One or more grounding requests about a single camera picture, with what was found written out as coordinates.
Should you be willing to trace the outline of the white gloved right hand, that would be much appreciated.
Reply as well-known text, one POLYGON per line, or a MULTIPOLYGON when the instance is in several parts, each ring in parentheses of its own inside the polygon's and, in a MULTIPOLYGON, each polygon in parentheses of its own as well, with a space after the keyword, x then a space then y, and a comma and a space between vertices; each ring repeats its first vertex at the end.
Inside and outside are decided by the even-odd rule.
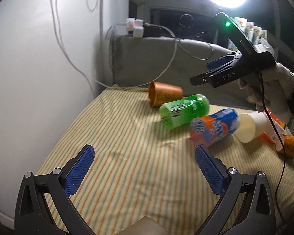
POLYGON ((263 82, 256 85, 251 77, 238 79, 238 85, 246 90, 247 101, 255 104, 256 110, 269 109, 283 123, 288 123, 291 110, 288 101, 294 92, 294 72, 281 63, 261 71, 263 82))

